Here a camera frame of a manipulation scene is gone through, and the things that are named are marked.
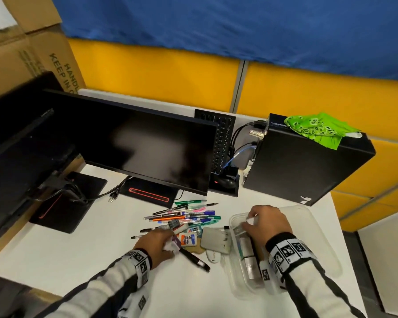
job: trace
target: black computer mouse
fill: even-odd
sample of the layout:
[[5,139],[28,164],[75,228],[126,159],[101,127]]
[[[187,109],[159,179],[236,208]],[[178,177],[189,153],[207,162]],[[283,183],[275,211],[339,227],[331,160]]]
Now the black computer mouse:
[[231,178],[229,178],[229,177],[227,177],[227,176],[219,177],[216,174],[212,174],[212,180],[215,183],[220,184],[225,189],[233,189],[233,188],[236,187],[236,181],[231,179]]

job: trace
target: blue cable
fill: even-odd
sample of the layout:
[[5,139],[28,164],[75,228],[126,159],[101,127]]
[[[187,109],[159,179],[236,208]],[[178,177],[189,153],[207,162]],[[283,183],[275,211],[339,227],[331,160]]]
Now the blue cable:
[[248,146],[248,147],[245,147],[245,148],[239,150],[232,158],[230,158],[230,160],[223,166],[223,168],[226,168],[230,164],[230,162],[236,158],[237,155],[239,155],[241,152],[243,152],[244,150],[249,149],[249,148],[256,149],[256,145]]

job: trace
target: blue fabric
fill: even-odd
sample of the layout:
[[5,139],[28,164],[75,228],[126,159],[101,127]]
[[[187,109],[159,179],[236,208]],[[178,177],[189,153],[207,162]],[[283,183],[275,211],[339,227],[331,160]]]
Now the blue fabric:
[[53,0],[67,36],[398,80],[398,0]]

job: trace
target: hand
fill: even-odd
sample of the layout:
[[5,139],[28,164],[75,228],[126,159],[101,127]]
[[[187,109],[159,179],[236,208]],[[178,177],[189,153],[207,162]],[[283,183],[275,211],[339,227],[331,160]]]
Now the hand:
[[242,223],[242,228],[262,247],[273,236],[282,232],[292,233],[292,228],[279,208],[270,205],[255,205],[251,208],[248,218],[258,215],[258,224]]
[[163,250],[165,242],[170,240],[174,232],[172,230],[155,229],[142,236],[134,246],[134,249],[145,249],[152,259],[152,269],[159,266],[162,261],[174,257],[171,251]]

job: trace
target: pile of pens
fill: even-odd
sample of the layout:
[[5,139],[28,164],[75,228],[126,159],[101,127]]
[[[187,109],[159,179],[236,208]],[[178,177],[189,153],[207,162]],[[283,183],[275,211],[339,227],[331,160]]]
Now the pile of pens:
[[188,223],[189,227],[204,226],[217,223],[221,217],[215,211],[207,210],[218,203],[204,203],[206,200],[175,202],[175,207],[153,213],[144,219],[160,225],[168,224],[171,220],[179,220],[180,224]]

